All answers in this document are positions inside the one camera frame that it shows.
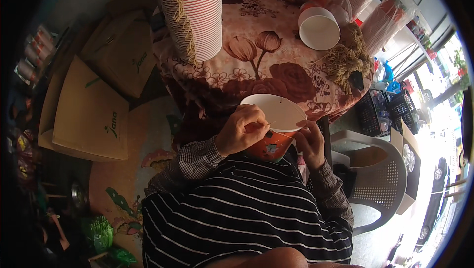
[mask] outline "twine bundle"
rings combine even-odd
[[[363,77],[370,74],[374,68],[374,60],[366,51],[362,31],[356,23],[347,25],[351,39],[339,43],[322,58],[327,61],[329,79],[342,87],[346,94],[352,94],[349,86],[349,76],[354,71],[360,71]]]
[[[163,5],[163,12],[166,15],[167,20],[172,20],[172,24],[168,24],[171,38],[175,45],[187,45],[186,46],[186,60],[192,65],[197,65],[196,60],[196,45],[194,43],[193,29],[191,23],[186,15],[183,8],[183,0],[169,0],[173,5]]]

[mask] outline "printed logo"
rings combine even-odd
[[[115,135],[115,138],[117,138],[117,133],[115,132],[115,124],[117,123],[117,113],[114,111],[112,114],[112,128],[105,126],[104,129],[107,130],[107,133],[109,133],[109,130],[112,131],[112,133]]]
[[[146,58],[146,52],[143,54],[143,56],[140,58],[138,62],[135,61],[135,58],[132,58],[132,65],[135,65],[137,67],[137,74],[140,73],[140,66],[142,65],[143,61],[145,61]]]

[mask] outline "white paper cup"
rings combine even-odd
[[[341,37],[334,16],[320,7],[304,10],[298,18],[298,28],[302,42],[314,50],[329,50]]]
[[[270,130],[264,138],[245,150],[253,158],[279,162],[301,129],[296,123],[306,120],[304,111],[294,102],[277,95],[254,94],[244,98],[240,104],[255,104],[265,114]]]

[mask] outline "white paper bowl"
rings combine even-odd
[[[298,18],[299,37],[314,50],[329,50],[337,45],[341,30],[330,11],[311,7]]]

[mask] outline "gray plastic chair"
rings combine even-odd
[[[397,212],[407,187],[407,170],[400,152],[390,142],[357,132],[343,130],[331,135],[331,144],[338,141],[353,141],[368,146],[377,146],[387,157],[377,164],[366,167],[350,167],[349,157],[332,151],[332,162],[344,164],[357,172],[350,203],[363,204],[378,210],[382,215],[375,222],[356,227],[353,236],[369,232],[387,223]]]

